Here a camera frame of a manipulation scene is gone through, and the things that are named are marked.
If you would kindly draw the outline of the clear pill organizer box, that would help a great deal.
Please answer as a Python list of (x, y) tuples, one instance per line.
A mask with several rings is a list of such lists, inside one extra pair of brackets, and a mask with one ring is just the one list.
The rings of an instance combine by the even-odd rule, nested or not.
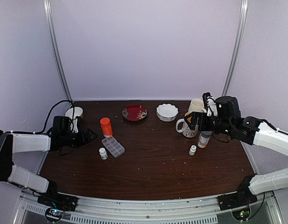
[(113, 136), (102, 139), (102, 144), (114, 158), (125, 152), (125, 148)]

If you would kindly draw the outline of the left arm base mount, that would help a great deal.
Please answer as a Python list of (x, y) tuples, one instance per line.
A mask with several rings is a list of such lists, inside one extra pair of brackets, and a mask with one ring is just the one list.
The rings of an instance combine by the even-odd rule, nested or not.
[(63, 211), (75, 211), (78, 198), (75, 196), (59, 194), (57, 199), (48, 199), (48, 197), (39, 196), (37, 202)]

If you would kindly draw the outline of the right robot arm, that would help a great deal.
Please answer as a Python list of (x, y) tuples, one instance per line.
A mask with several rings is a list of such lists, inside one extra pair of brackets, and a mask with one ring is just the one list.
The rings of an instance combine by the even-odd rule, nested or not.
[[(265, 147), (288, 156), (288, 132), (274, 127), (265, 119), (252, 116), (243, 118), (238, 101), (232, 96), (213, 99), (210, 93), (203, 94), (207, 112), (190, 112), (184, 117), (190, 129), (224, 134), (249, 145)], [(288, 188), (288, 168), (265, 175), (247, 176), (240, 183), (234, 202), (245, 205), (252, 196)]]

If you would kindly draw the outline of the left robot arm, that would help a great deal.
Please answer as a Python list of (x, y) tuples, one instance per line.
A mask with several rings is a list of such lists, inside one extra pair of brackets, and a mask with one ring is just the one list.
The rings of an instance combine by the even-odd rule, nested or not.
[(55, 116), (47, 133), (4, 132), (0, 130), (0, 182), (9, 182), (35, 191), (51, 207), (61, 204), (62, 198), (54, 181), (32, 173), (13, 162), (13, 154), (24, 152), (59, 151), (63, 147), (79, 148), (93, 142), (97, 134), (81, 129), (77, 116)]

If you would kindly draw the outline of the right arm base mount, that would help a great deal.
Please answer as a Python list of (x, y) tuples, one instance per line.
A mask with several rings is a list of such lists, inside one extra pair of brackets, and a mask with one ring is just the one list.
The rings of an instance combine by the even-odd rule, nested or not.
[(242, 206), (248, 206), (251, 203), (257, 202), (257, 196), (255, 195), (245, 195), (243, 193), (231, 193), (231, 194), (222, 194), (218, 196), (218, 204), (220, 210), (229, 210)]

